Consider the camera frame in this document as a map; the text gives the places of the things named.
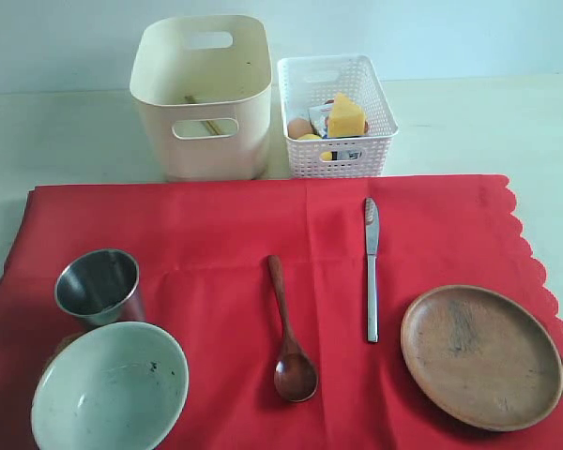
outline basket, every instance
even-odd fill
[[[371,60],[363,55],[286,58],[278,63],[281,116],[290,169],[294,177],[378,176],[384,167],[392,137],[398,132]],[[322,105],[343,92],[367,115],[369,132],[359,138],[297,141],[287,124],[308,119],[312,106]],[[326,152],[346,152],[356,159],[324,160]]]
[[[210,45],[220,35],[229,42]],[[129,90],[168,180],[243,180],[265,170],[271,60],[256,19],[153,23],[142,35]]]

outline knife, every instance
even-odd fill
[[[377,342],[376,261],[379,241],[379,213],[370,197],[365,201],[365,240],[367,248],[367,340]]]

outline white table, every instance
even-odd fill
[[[563,319],[563,75],[385,82],[400,133],[385,175],[504,173]],[[288,176],[278,93],[266,176]],[[0,275],[40,184],[161,181],[127,92],[0,95]]]

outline wooden plate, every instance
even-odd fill
[[[542,325],[475,286],[444,286],[418,298],[404,314],[401,346],[423,392],[474,427],[531,427],[563,391],[561,359]]]

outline metal cup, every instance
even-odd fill
[[[140,267],[123,250],[104,248],[78,258],[54,285],[56,304],[92,329],[116,321],[145,322]]]

